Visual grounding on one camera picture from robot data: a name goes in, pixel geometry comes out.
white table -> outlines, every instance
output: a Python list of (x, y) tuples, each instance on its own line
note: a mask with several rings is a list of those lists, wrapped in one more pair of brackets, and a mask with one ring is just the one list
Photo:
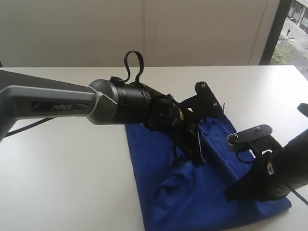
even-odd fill
[[(88, 85), (125, 78), (124, 68), (4, 68)], [(308, 103), (308, 81), (293, 66), (147, 67), (145, 84), (178, 101), (208, 82), (238, 130), (269, 124), (282, 144), (308, 128), (296, 107)], [(19, 121), (14, 128), (33, 121)], [(57, 118), (0, 144), (0, 230), (143, 230), (124, 126)], [(308, 198), (308, 187), (298, 190)], [(234, 230), (304, 230), (308, 207), (290, 194), (283, 215)]]

zip tie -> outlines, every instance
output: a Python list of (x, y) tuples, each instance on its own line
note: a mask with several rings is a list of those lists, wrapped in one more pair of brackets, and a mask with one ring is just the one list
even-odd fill
[(112, 103), (114, 103), (115, 105), (117, 105), (116, 101), (114, 101), (113, 99), (111, 99), (108, 95), (105, 95), (104, 93), (100, 92), (100, 91), (97, 91), (96, 89), (94, 89), (93, 87), (91, 86), (88, 86), (90, 89), (92, 89), (95, 93), (96, 93), (96, 101), (95, 101), (95, 105), (92, 109), (92, 111), (90, 112), (90, 114), (88, 114), (87, 116), (90, 116), (96, 109), (97, 105), (98, 105), (98, 102), (100, 100), (100, 98), (102, 96), (106, 97), (107, 99), (109, 99)]

black strap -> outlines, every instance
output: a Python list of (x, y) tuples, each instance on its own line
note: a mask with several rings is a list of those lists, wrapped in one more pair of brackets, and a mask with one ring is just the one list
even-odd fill
[(127, 74), (128, 74), (128, 77), (127, 77), (127, 79), (124, 80), (124, 82), (126, 83), (130, 79), (130, 69), (129, 69), (129, 65), (128, 65), (128, 56), (131, 53), (135, 53), (137, 55), (138, 60), (139, 60), (139, 73), (136, 75), (136, 78), (135, 78), (135, 82), (139, 83), (140, 76), (144, 71), (144, 61), (143, 61), (142, 54), (139, 53), (138, 51), (129, 51), (129, 52), (127, 52), (127, 54), (124, 57), (124, 64), (125, 64), (125, 68), (126, 68)]

piper logo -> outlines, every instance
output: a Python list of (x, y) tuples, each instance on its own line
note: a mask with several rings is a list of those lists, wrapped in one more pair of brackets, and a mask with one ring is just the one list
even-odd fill
[(68, 111), (72, 109), (72, 104), (54, 104), (52, 111)]

white wall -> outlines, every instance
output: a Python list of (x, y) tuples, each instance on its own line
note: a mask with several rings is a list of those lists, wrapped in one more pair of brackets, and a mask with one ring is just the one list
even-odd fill
[(1, 0), (4, 66), (258, 64), (279, 0)]

